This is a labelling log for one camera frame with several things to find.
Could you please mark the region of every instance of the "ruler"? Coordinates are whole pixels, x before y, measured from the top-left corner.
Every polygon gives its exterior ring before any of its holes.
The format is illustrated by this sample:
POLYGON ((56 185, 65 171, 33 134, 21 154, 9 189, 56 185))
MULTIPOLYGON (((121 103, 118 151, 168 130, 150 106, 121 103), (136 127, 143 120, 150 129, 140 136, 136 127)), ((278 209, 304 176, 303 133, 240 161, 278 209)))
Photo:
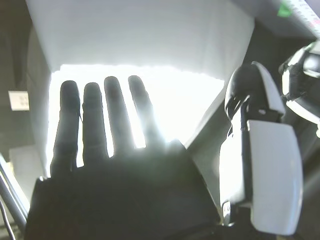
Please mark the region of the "ruler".
POLYGON ((320 18, 308 3, 305 0, 285 0, 285 3, 313 35, 320 39, 320 18))

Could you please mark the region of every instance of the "robotic hand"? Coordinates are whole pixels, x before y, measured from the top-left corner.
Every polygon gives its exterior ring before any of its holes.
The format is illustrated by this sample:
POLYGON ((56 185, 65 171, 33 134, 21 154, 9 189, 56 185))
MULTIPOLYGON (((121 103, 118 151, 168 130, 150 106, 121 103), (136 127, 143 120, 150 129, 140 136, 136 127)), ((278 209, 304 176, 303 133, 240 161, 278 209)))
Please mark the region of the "robotic hand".
POLYGON ((286 105, 299 116, 320 127, 320 40, 298 50, 284 62, 282 93, 286 105))
POLYGON ((257 230, 293 234, 302 206, 302 160, 293 128, 281 123, 285 108, 264 66, 253 62, 233 73, 225 112, 231 129, 220 149, 224 225, 248 207, 257 230))
POLYGON ((129 78, 146 148, 135 149, 118 80, 104 82, 114 156, 108 157, 102 95, 84 89, 83 162, 77 168, 80 100, 75 82, 60 90, 60 119, 50 166, 38 179, 26 240, 212 239, 220 217, 180 142, 165 143, 141 79, 129 78))

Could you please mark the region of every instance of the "glowing white light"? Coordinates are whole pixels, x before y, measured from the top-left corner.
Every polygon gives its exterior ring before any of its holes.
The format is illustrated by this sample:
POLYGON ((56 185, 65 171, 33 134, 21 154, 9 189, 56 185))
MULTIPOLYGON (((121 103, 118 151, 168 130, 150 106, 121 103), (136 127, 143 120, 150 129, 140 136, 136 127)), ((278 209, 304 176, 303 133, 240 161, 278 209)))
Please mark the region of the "glowing white light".
MULTIPOLYGON (((159 128, 168 142, 173 139, 179 139, 182 143, 185 143, 191 137, 202 116, 224 86, 223 80, 215 79, 205 74, 180 71, 168 66, 62 65, 60 71, 56 71, 51 75, 49 89, 49 127, 46 146, 48 173, 59 122, 60 87, 67 80, 73 80, 77 83, 82 104, 83 92, 87 83, 98 83, 102 96, 104 96, 104 79, 108 76, 117 77, 127 107, 136 147, 145 146, 140 121, 128 85, 128 77, 131 75, 137 75, 142 79, 153 104, 159 128)), ((114 153, 113 141, 107 103, 104 97, 102 98, 102 104, 107 151, 112 156, 114 153)), ((83 165, 82 151, 82 122, 79 121, 78 166, 83 165)))

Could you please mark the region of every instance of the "wire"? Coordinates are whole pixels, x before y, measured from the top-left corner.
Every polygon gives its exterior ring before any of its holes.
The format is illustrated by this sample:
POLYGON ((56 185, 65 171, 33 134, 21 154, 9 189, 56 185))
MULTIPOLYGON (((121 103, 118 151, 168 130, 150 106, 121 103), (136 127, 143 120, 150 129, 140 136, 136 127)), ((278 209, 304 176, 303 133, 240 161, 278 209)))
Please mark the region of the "wire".
POLYGON ((3 221, 4 221, 4 225, 6 227, 6 230, 8 231, 10 240, 16 240, 14 232, 12 231, 12 228, 10 226, 7 214, 6 214, 6 210, 5 210, 5 206, 2 203, 2 201, 0 200, 0 208, 1 208, 1 212, 2 212, 2 217, 3 217, 3 221))

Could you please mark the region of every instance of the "green sticker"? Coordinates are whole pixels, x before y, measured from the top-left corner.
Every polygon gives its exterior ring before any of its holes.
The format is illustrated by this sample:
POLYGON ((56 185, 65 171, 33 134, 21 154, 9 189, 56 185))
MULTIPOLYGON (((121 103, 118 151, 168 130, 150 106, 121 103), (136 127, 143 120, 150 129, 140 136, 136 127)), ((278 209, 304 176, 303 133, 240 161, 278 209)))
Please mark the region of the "green sticker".
POLYGON ((277 15, 282 18, 287 18, 287 17, 290 17, 291 14, 292 14, 291 10, 284 3, 282 3, 280 5, 277 15))

